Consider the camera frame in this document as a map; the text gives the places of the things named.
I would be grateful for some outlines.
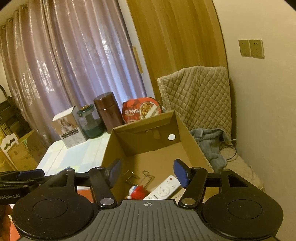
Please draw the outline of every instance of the white table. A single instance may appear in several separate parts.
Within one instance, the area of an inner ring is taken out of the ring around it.
[[[67,167],[75,172],[88,172],[102,164],[110,134],[104,133],[98,138],[67,149],[62,140],[54,142],[45,153],[37,169],[43,169],[46,176],[57,174]]]

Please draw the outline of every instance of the electrical outlet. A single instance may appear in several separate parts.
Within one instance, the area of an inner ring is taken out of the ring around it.
[[[253,58],[264,59],[264,50],[262,40],[250,39],[251,54]]]
[[[250,49],[250,42],[248,39],[239,40],[239,49],[240,49],[241,55],[243,57],[252,57],[251,49]]]

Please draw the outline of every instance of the open cardboard box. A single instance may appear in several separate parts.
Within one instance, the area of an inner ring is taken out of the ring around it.
[[[175,135],[174,140],[168,139],[170,134]],[[127,177],[123,176],[128,170],[141,178],[144,177],[143,170],[154,176],[147,186],[150,191],[169,175],[174,175],[173,162],[176,158],[189,167],[198,166],[213,172],[193,136],[174,111],[114,128],[102,166],[107,167],[117,158],[122,159],[122,175],[111,190],[117,201],[125,199],[131,188],[125,182]],[[217,193],[217,188],[207,189],[205,198]]]
[[[38,133],[32,130],[19,138],[18,142],[8,150],[11,161],[19,171],[34,170],[47,151]]]

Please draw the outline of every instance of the white remote control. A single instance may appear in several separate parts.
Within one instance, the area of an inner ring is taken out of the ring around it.
[[[143,200],[163,200],[167,199],[180,187],[180,183],[174,176],[169,176],[160,184],[156,189],[154,189],[147,197]]]

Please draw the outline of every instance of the metal screw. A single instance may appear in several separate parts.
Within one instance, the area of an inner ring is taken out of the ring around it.
[[[196,201],[195,201],[193,198],[187,197],[187,198],[182,199],[181,202],[182,202],[184,205],[189,206],[189,205],[193,205],[193,204],[195,204]]]
[[[110,197],[106,197],[101,199],[100,203],[102,203],[103,205],[112,205],[113,203],[115,203],[114,199],[110,198]]]

